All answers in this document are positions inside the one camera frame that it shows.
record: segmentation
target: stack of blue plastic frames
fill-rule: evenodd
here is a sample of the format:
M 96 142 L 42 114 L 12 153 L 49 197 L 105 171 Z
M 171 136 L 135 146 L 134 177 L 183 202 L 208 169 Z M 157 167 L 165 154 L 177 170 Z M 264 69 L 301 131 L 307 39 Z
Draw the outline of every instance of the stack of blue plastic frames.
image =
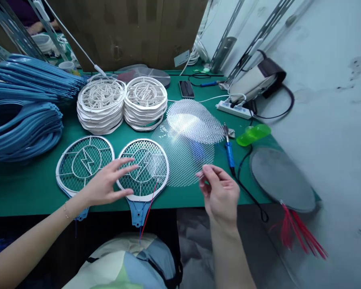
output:
M 60 103 L 86 84 L 83 77 L 29 56 L 11 54 L 0 62 L 0 99 Z
M 0 100 L 0 162 L 24 161 L 53 148 L 62 114 L 49 102 Z

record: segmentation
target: light blue clothing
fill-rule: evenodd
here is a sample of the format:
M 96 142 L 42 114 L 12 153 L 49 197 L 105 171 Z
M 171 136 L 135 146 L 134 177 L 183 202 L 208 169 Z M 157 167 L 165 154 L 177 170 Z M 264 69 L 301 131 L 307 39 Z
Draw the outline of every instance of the light blue clothing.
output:
M 64 289 L 166 289 L 162 277 L 148 260 L 162 271 L 165 279 L 175 276 L 170 249 L 154 234 L 145 233 L 140 244 L 137 234 L 121 234 L 92 253 Z

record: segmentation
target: power strip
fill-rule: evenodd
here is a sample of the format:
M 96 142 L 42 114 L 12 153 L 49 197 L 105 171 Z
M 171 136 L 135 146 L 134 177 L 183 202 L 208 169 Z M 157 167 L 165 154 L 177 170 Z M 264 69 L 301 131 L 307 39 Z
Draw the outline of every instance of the power strip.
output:
M 215 107 L 218 110 L 222 110 L 224 112 L 242 117 L 244 119 L 251 119 L 253 114 L 247 108 L 242 107 L 242 105 L 244 104 L 245 102 L 242 101 L 240 104 L 237 104 L 236 106 L 231 108 L 230 97 L 229 97 L 225 101 L 221 100 L 218 104 L 215 105 Z

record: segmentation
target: bracelet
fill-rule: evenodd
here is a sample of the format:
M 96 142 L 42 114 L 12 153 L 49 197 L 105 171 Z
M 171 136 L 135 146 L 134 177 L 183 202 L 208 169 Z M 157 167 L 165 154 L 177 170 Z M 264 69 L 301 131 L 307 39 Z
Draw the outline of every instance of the bracelet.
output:
M 67 202 L 68 202 L 68 201 L 66 201 L 66 202 L 64 203 L 63 209 L 64 209 L 65 217 L 66 217 L 67 219 L 69 219 L 69 215 L 67 215 Z

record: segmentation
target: red wires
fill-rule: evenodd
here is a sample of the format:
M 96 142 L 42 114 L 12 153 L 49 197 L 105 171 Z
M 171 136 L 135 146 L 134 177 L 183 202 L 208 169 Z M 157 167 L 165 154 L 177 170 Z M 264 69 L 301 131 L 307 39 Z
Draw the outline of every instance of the red wires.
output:
M 150 209 L 151 209 L 152 201 L 153 201 L 153 199 L 154 199 L 154 193 L 155 193 L 155 189 L 156 189 L 156 185 L 157 185 L 157 184 L 158 184 L 158 182 L 156 182 L 155 187 L 154 187 L 154 192 L 152 193 L 151 203 L 150 203 L 150 206 L 148 207 L 147 216 L 146 216 L 146 219 L 145 219 L 145 221 L 144 221 L 142 233 L 141 233 L 140 236 L 139 236 L 139 242 L 140 242 L 140 239 L 141 239 L 142 236 L 143 236 L 144 227 L 146 226 L 147 219 L 148 219 L 148 215 L 150 214 Z
M 305 253 L 309 254 L 307 247 L 304 244 L 303 239 L 305 240 L 306 244 L 308 245 L 310 251 L 313 253 L 314 256 L 317 257 L 316 251 L 319 255 L 326 260 L 329 257 L 328 253 L 323 249 L 323 247 L 318 243 L 315 237 L 309 232 L 305 224 L 302 222 L 298 214 L 288 209 L 285 204 L 282 204 L 282 207 L 285 211 L 285 218 L 282 221 L 282 228 L 281 228 L 281 241 L 282 244 L 292 250 L 292 234 L 291 229 L 293 228 L 294 233 L 296 234 L 298 241 L 302 249 Z

